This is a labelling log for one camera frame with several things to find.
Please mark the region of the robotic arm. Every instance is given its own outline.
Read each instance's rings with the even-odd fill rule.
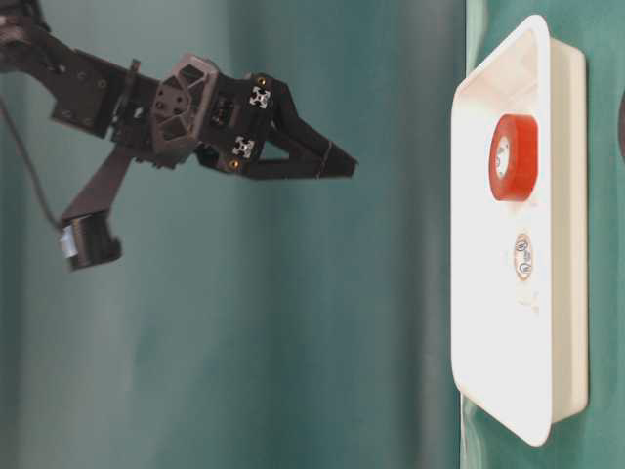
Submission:
[[[0,0],[0,71],[20,71],[52,93],[52,118],[105,138],[114,150],[62,214],[72,269],[114,261],[121,245],[107,218],[132,160],[200,165],[254,180],[350,177],[356,161],[297,113],[288,86],[265,74],[233,79],[185,54],[162,81],[72,50],[50,33],[37,0]],[[261,158],[269,142],[286,159]]]

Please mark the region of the green curtain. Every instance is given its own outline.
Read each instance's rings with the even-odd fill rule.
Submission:
[[[165,76],[184,52],[290,84],[353,180],[135,164],[117,263],[67,272],[13,143],[0,159],[2,467],[448,468],[449,112],[464,1],[42,0],[67,44]],[[111,149],[2,93],[64,207]]]
[[[462,467],[466,469],[616,469],[625,465],[623,363],[625,301],[625,167],[617,141],[617,116],[625,89],[625,42],[619,0],[469,0],[468,51],[489,54],[522,20],[545,17],[551,34],[577,47],[588,64],[588,202],[590,291],[590,403],[553,427],[545,446],[532,448],[472,403],[464,402]]]

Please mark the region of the sticker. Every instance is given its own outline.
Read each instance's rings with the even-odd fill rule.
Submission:
[[[502,137],[497,144],[497,156],[495,157],[495,171],[497,177],[502,179],[508,172],[510,164],[510,141],[508,137]]]
[[[515,242],[515,271],[521,280],[527,280],[533,271],[534,253],[527,234],[519,234]]]
[[[61,249],[67,259],[78,254],[71,225],[67,225],[62,231]]]

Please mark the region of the teal curtain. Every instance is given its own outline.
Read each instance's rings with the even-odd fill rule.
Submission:
[[[464,1],[42,1],[69,45],[165,76],[184,52],[290,84],[353,180],[132,166],[124,257],[69,274],[2,132],[2,467],[458,467],[449,112]],[[111,144],[2,93],[61,213]]]

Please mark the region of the black cable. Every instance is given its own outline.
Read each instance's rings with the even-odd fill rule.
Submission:
[[[41,181],[39,180],[39,176],[37,175],[35,165],[28,155],[28,150],[23,144],[20,133],[18,132],[18,128],[11,118],[11,114],[9,113],[9,110],[7,109],[7,106],[5,105],[4,99],[2,97],[0,97],[0,114],[2,114],[2,117],[7,122],[9,130],[11,132],[11,136],[16,143],[18,154],[21,156],[21,159],[23,159],[23,162],[26,165],[26,170],[28,171],[30,179],[32,180],[32,185],[35,188],[35,194],[37,195],[37,201],[39,202],[41,210],[46,216],[46,219],[48,219],[48,222],[50,222],[50,225],[52,225],[54,229],[58,232],[62,232],[63,228],[61,227],[61,223],[55,218],[52,210],[50,209],[50,205],[48,204],[48,200],[46,199],[46,194],[44,194],[43,192]]]

